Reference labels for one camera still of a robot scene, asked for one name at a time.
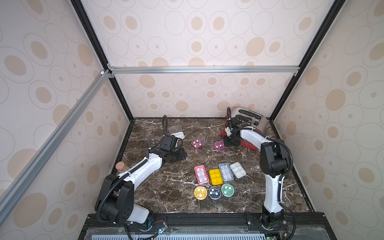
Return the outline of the white pillbox clear lid front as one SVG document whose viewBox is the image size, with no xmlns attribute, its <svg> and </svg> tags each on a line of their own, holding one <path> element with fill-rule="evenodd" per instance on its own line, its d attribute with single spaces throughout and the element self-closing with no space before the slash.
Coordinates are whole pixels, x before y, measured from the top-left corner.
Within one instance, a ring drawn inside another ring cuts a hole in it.
<svg viewBox="0 0 384 240">
<path fill-rule="evenodd" d="M 230 165 L 230 168 L 234 174 L 234 176 L 237 178 L 237 179 L 240 179 L 240 178 L 243 178 L 246 176 L 246 171 L 244 170 L 244 168 L 242 167 L 242 165 L 239 163 L 239 162 L 236 162 L 234 164 L 231 164 Z"/>
</svg>

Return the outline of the teal rectangular pillbox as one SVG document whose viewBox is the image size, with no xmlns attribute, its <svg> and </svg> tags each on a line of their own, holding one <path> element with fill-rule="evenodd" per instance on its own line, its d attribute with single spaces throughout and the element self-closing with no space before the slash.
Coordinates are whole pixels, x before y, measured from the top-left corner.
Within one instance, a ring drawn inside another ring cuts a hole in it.
<svg viewBox="0 0 384 240">
<path fill-rule="evenodd" d="M 224 182 L 230 182 L 234 180 L 234 176 L 229 163 L 219 164 L 219 170 Z"/>
</svg>

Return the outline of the white pillbox with amber lid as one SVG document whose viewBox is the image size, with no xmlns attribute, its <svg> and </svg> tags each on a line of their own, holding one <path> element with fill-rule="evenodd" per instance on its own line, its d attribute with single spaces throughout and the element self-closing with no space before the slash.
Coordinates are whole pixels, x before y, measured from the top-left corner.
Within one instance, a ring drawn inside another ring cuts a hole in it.
<svg viewBox="0 0 384 240">
<path fill-rule="evenodd" d="M 224 183 L 221 171 L 219 169 L 209 170 L 209 175 L 213 186 L 220 186 Z"/>
</svg>

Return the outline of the red pillbox clear lid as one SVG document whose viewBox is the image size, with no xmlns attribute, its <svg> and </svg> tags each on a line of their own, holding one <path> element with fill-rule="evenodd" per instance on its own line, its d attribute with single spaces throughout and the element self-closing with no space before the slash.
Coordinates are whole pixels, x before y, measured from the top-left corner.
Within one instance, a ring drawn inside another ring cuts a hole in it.
<svg viewBox="0 0 384 240">
<path fill-rule="evenodd" d="M 199 185 L 207 184 L 210 181 L 204 165 L 194 167 L 194 171 Z"/>
</svg>

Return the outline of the green round pillbox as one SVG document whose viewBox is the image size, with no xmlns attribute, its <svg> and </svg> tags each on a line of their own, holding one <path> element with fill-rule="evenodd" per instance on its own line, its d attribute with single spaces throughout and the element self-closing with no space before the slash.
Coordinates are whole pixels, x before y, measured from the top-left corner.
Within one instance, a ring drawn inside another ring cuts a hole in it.
<svg viewBox="0 0 384 240">
<path fill-rule="evenodd" d="M 234 195 L 235 189 L 231 184 L 223 184 L 221 187 L 221 192 L 224 197 L 230 198 Z"/>
</svg>

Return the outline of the yellow round pillbox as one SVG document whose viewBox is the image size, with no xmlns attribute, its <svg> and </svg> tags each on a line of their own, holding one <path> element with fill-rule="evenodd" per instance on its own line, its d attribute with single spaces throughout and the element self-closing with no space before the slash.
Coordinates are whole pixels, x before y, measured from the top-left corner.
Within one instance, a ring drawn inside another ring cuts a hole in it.
<svg viewBox="0 0 384 240">
<path fill-rule="evenodd" d="M 204 186 L 197 186 L 194 190 L 194 196 L 198 200 L 204 200 L 208 195 L 208 191 Z"/>
</svg>

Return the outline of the dark blue round pillbox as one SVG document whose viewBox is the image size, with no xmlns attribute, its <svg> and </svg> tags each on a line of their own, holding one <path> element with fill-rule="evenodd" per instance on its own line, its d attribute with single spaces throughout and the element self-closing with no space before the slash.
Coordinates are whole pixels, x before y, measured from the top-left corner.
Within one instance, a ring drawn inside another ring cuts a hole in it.
<svg viewBox="0 0 384 240">
<path fill-rule="evenodd" d="M 222 196 L 222 193 L 218 187 L 213 186 L 208 190 L 208 195 L 212 200 L 219 200 Z"/>
</svg>

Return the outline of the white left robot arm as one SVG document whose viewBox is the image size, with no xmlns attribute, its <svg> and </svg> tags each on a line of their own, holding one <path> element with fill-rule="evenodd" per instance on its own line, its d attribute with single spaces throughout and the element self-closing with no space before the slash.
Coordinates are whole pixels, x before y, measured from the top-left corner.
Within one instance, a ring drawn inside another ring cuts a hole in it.
<svg viewBox="0 0 384 240">
<path fill-rule="evenodd" d="M 96 218 L 101 223 L 136 223 L 149 229 L 153 224 L 153 212 L 134 203 L 135 190 L 164 163 L 175 163 L 187 158 L 181 138 L 168 135 L 168 117 L 162 119 L 163 137 L 149 147 L 144 158 L 132 168 L 118 174 L 110 174 L 103 181 L 95 203 Z"/>
</svg>

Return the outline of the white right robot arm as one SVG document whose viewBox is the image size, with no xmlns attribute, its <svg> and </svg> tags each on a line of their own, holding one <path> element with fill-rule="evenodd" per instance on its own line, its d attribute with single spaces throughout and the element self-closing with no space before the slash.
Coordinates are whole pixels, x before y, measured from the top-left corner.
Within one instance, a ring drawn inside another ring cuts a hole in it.
<svg viewBox="0 0 384 240">
<path fill-rule="evenodd" d="M 265 136 L 258 128 L 235 117 L 227 108 L 227 122 L 223 136 L 226 147 L 237 147 L 247 141 L 260 151 L 260 168 L 266 177 L 266 196 L 262 207 L 261 223 L 269 230 L 284 220 L 288 207 L 282 203 L 285 176 L 293 168 L 293 156 L 284 141 Z"/>
</svg>

